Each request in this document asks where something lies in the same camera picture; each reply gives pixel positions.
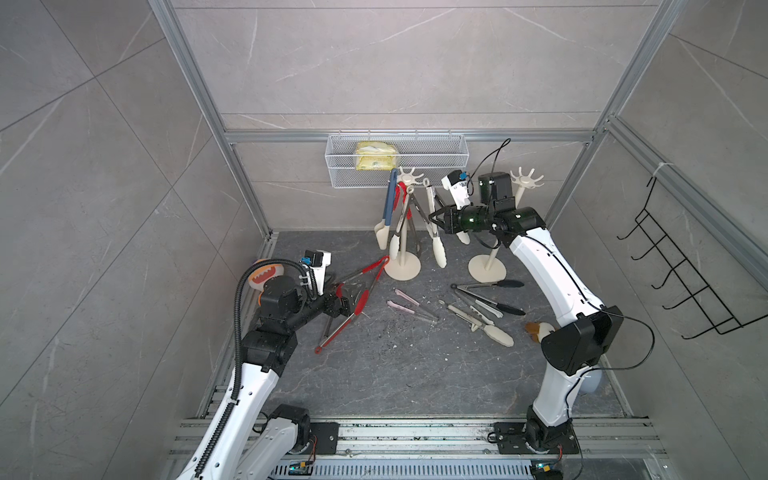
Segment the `cream tongs yellow dots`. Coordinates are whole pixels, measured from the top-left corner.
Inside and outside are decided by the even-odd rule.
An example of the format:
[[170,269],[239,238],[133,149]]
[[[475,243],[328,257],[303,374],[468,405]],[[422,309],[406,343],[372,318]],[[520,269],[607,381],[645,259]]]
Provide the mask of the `cream tongs yellow dots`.
[[488,319],[490,319],[491,317],[501,319],[504,316],[504,314],[500,310],[480,300],[477,300],[474,297],[468,296],[465,293],[462,293],[458,290],[454,290],[453,294],[459,300],[461,300],[464,304],[466,304],[470,309],[472,309],[482,317],[487,317]]

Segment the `orange shark plush toy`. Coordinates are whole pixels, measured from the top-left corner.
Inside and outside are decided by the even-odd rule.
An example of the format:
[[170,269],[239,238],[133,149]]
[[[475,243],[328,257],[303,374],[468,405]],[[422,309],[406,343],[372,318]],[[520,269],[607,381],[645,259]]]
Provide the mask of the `orange shark plush toy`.
[[272,278],[284,274],[284,267],[280,263],[270,263],[254,270],[248,277],[248,286],[254,291],[256,299],[259,299],[264,291],[266,282]]

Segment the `cream utensil stand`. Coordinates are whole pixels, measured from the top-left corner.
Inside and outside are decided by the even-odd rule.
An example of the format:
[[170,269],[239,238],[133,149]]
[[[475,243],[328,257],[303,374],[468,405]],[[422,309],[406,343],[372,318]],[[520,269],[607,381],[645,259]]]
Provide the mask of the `cream utensil stand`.
[[[420,175],[414,174],[415,169],[412,168],[406,171],[403,167],[398,168],[397,186],[399,182],[404,182],[407,186],[415,186],[417,179]],[[399,205],[395,205],[396,198],[402,199],[401,194],[396,194],[394,197],[394,205],[392,209],[392,215]],[[389,260],[385,267],[387,275],[396,281],[409,281],[416,278],[421,270],[421,262],[419,257],[408,250],[409,232],[403,233],[401,237],[401,249],[398,256],[394,260]]]
[[501,247],[509,248],[513,235],[505,230],[506,225],[495,223],[494,216],[499,213],[507,213],[506,208],[514,210],[516,201],[520,199],[526,190],[541,186],[543,175],[534,178],[535,169],[528,174],[518,168],[518,174],[513,172],[490,172],[479,177],[480,206],[467,207],[463,212],[466,226],[471,231],[489,230],[497,239],[495,246],[489,247],[487,255],[477,255],[468,263],[470,275],[481,283],[495,283],[505,279],[506,267],[497,258]]

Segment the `yellow packet in basket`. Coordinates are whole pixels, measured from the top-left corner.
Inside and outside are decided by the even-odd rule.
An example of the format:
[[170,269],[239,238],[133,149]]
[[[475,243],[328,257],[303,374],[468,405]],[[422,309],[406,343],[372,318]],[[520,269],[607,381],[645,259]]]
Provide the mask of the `yellow packet in basket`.
[[386,142],[361,141],[354,155],[357,171],[390,171],[397,167],[399,151]]

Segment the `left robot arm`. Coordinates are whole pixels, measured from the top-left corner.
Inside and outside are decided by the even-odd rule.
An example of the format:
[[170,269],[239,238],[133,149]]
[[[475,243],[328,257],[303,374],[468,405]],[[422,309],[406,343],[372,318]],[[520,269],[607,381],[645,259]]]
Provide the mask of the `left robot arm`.
[[266,400],[276,387],[298,341],[296,332],[321,314],[330,318],[351,313],[340,284],[326,287],[330,253],[308,250],[298,261],[279,265],[296,271],[267,280],[256,317],[242,328],[242,296],[251,275],[273,260],[248,267],[238,281],[234,306],[234,366],[228,394],[183,471],[182,479],[268,479],[291,451],[302,451],[310,441],[306,410],[281,406],[268,415],[253,444],[247,442]]

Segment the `red silicone tip tongs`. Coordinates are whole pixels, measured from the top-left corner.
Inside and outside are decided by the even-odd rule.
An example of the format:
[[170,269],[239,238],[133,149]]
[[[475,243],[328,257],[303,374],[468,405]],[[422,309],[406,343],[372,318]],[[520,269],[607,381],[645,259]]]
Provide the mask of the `red silicone tip tongs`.
[[326,322],[326,326],[323,330],[320,342],[314,349],[315,354],[320,354],[324,348],[326,348],[338,335],[358,316],[360,316],[368,302],[370,295],[370,289],[366,288],[362,290],[356,297],[356,301],[353,305],[352,311],[349,314],[344,315],[344,319],[335,325],[333,319],[329,318]]

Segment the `wide cream handle tongs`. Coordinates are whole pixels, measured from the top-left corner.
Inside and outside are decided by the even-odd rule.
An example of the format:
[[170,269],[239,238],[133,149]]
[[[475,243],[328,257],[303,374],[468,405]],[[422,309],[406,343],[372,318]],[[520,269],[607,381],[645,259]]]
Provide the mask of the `wide cream handle tongs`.
[[483,331],[488,338],[493,340],[494,342],[507,347],[511,348],[514,346],[514,340],[513,338],[498,328],[495,324],[489,324],[486,322],[483,322],[482,320],[479,320],[466,312],[462,311],[461,309],[455,307],[452,304],[447,304],[443,300],[440,300],[439,303],[445,307],[447,310],[452,312],[455,316],[462,319],[463,321],[467,322],[470,325],[470,329],[472,331]]

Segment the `pink tip small tongs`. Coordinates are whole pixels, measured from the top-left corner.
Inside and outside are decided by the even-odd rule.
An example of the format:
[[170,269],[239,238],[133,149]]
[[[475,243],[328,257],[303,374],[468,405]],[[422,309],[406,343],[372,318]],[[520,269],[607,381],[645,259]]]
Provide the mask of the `pink tip small tongs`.
[[431,325],[436,325],[439,322],[440,316],[431,310],[425,303],[416,300],[401,289],[395,288],[393,292],[396,299],[389,299],[386,301],[387,306],[391,309],[410,315],[413,318],[427,322]]

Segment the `brown white small toy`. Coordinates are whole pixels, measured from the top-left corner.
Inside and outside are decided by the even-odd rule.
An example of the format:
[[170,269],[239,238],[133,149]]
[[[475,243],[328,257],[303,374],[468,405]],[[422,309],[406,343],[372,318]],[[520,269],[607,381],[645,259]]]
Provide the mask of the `brown white small toy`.
[[524,329],[536,343],[541,343],[546,336],[556,330],[555,327],[546,322],[528,322],[525,324]]

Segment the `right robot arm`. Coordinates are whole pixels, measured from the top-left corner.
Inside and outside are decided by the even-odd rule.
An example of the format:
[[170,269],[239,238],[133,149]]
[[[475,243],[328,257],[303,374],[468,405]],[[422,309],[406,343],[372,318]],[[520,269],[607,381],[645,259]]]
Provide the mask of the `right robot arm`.
[[430,214],[430,220],[448,234],[493,234],[523,263],[550,303],[558,327],[541,341],[547,366],[527,412],[524,438],[536,453],[564,446],[574,436],[571,409],[582,381],[599,369],[626,317],[579,279],[536,210],[517,206],[510,174],[481,175],[478,205],[470,201],[466,172],[454,170],[442,183],[454,202]]

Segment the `small grey round speaker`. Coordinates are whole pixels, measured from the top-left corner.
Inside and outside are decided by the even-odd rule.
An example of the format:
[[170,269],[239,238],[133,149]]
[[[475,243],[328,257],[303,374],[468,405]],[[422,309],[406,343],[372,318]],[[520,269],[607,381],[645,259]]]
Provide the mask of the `small grey round speaker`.
[[592,367],[581,377],[580,392],[583,394],[593,394],[600,386],[603,378],[600,366]]

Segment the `black wall hook rack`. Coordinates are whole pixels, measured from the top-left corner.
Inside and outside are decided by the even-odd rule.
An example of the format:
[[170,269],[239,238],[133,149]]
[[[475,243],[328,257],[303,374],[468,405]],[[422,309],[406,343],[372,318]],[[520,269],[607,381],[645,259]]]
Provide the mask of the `black wall hook rack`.
[[724,336],[766,320],[766,313],[749,320],[740,320],[702,274],[701,268],[694,265],[689,256],[651,213],[649,207],[656,184],[655,177],[648,180],[647,195],[642,208],[633,219],[632,228],[626,234],[618,235],[616,239],[626,241],[639,235],[646,240],[647,249],[640,254],[631,254],[630,259],[638,262],[653,255],[662,261],[665,266],[665,276],[659,283],[651,285],[653,290],[663,290],[671,280],[682,287],[682,296],[673,304],[663,305],[664,311],[671,312],[683,305],[693,304],[705,320],[705,326],[701,330],[692,334],[681,334],[681,338],[692,341],[710,332]]

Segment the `blue handle cream tongs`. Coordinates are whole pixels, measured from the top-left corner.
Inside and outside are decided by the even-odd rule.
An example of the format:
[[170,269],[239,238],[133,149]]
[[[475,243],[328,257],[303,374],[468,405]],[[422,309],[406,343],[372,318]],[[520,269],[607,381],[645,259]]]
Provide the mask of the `blue handle cream tongs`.
[[392,209],[394,205],[395,192],[397,189],[397,177],[398,169],[394,168],[390,171],[388,178],[382,219],[374,226],[376,241],[379,249],[382,251],[386,250],[388,246]]

